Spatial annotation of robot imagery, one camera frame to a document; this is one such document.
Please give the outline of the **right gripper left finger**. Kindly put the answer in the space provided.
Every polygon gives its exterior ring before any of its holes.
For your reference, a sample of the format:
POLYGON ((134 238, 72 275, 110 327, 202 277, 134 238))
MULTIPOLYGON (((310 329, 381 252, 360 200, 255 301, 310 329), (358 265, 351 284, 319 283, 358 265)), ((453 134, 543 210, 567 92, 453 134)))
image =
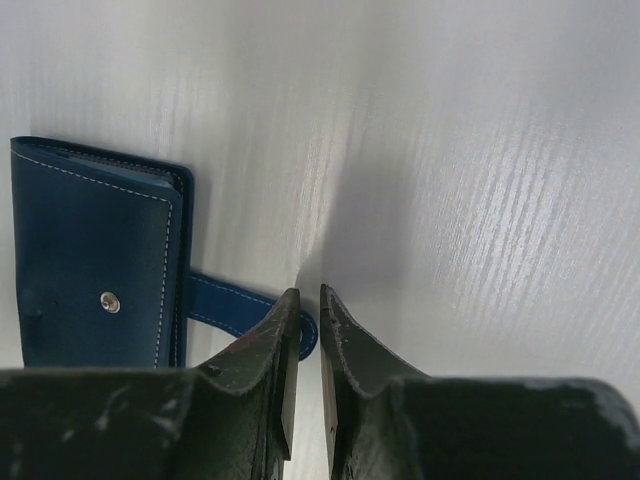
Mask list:
POLYGON ((279 479, 290 459, 300 294, 183 369, 1 374, 5 479, 279 479))

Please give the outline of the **blue leather card holder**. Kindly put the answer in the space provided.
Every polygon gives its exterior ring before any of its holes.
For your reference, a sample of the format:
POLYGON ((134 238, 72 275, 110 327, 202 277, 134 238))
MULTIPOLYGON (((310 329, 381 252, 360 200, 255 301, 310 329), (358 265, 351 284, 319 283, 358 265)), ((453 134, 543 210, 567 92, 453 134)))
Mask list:
POLYGON ((240 337, 274 299, 191 266, 181 164, 33 136, 10 142, 28 367, 183 367, 188 323, 240 337))

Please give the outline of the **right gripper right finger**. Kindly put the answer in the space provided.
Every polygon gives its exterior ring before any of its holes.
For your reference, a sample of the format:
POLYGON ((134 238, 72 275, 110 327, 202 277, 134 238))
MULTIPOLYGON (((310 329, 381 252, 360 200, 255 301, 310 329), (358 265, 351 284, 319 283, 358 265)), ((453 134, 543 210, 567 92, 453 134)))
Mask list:
POLYGON ((639 423, 592 378, 435 377, 320 290, 333 479, 635 479, 639 423))

